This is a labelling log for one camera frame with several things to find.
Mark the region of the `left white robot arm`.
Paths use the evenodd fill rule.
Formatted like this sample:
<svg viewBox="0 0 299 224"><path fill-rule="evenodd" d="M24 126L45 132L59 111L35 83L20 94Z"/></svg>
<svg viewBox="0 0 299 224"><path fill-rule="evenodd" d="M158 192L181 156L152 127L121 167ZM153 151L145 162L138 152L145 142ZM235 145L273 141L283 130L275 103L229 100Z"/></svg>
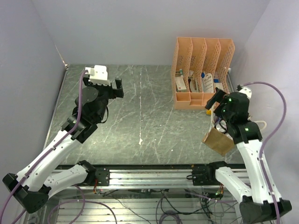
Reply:
<svg viewBox="0 0 299 224"><path fill-rule="evenodd" d="M29 214L40 210L47 201L75 184L91 185L96 179L96 169L87 161L80 161L72 168L56 175L52 171L70 152L83 144L108 118L108 102L123 98L122 79L100 84L85 75L80 80L79 95L72 115L62 125L53 141L23 170L8 173L3 183Z"/></svg>

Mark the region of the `red white box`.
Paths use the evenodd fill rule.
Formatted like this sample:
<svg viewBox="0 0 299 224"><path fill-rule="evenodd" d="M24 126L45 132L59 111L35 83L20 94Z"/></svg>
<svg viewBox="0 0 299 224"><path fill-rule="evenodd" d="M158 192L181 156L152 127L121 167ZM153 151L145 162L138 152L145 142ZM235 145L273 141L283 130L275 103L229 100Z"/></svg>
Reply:
<svg viewBox="0 0 299 224"><path fill-rule="evenodd" d="M175 77L175 84L177 92L187 92L187 87L185 85L183 77Z"/></svg>

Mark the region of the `white striped package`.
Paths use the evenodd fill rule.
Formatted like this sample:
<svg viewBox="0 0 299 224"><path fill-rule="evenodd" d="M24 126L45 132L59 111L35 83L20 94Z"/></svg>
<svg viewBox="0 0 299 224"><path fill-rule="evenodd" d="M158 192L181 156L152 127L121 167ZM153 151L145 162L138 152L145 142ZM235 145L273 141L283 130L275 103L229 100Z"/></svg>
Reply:
<svg viewBox="0 0 299 224"><path fill-rule="evenodd" d="M205 93L214 93L214 80L211 73L205 74L202 78L202 83Z"/></svg>

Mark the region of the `orange file organizer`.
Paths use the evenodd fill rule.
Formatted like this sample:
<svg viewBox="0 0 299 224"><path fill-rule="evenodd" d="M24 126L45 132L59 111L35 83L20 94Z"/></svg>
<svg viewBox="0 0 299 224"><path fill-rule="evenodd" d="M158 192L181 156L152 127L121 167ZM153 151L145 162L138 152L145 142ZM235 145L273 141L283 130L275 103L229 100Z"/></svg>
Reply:
<svg viewBox="0 0 299 224"><path fill-rule="evenodd" d="M230 92L227 75L235 52L232 39L178 37L171 67L174 108L204 109L216 89ZM211 73L214 93L205 93L202 78ZM177 92L175 77L183 77L187 92Z"/></svg>

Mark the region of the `brown canvas bag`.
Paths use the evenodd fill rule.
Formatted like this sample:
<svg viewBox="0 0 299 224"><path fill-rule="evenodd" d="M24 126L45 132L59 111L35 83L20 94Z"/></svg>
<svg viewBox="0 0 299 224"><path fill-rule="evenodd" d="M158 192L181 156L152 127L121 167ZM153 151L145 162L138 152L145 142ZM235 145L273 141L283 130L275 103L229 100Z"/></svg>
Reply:
<svg viewBox="0 0 299 224"><path fill-rule="evenodd" d="M233 147L237 147L243 159L257 156L263 143L263 137L257 123L244 120L224 120L216 124L224 128L218 130L211 127L202 140L212 150L225 155Z"/></svg>

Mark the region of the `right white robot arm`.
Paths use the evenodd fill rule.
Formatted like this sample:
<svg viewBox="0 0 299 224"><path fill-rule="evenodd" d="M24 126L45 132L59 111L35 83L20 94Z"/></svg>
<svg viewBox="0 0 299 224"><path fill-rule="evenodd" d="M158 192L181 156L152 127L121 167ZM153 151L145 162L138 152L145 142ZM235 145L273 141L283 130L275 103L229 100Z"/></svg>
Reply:
<svg viewBox="0 0 299 224"><path fill-rule="evenodd" d="M245 223L279 223L280 218L292 210L292 205L278 191L263 153L265 141L257 123L249 120L251 95L252 92L247 87L230 94L216 89L216 93L206 104L206 109L210 109L218 103L214 114L225 122L227 132L242 156L249 185L223 162L214 163L214 168L207 171L206 179L212 185L220 182L226 187L238 201Z"/></svg>

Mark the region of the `aluminium frame rail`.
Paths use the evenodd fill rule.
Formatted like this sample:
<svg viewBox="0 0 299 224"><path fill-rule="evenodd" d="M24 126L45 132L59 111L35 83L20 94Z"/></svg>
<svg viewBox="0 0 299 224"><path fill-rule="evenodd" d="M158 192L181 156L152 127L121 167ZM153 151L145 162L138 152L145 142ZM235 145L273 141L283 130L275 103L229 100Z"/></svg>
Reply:
<svg viewBox="0 0 299 224"><path fill-rule="evenodd" d="M93 167L80 163L70 169L33 171L23 186L37 192L49 187L52 193L73 185L96 186L100 189L163 189L218 186L210 165L192 167Z"/></svg>

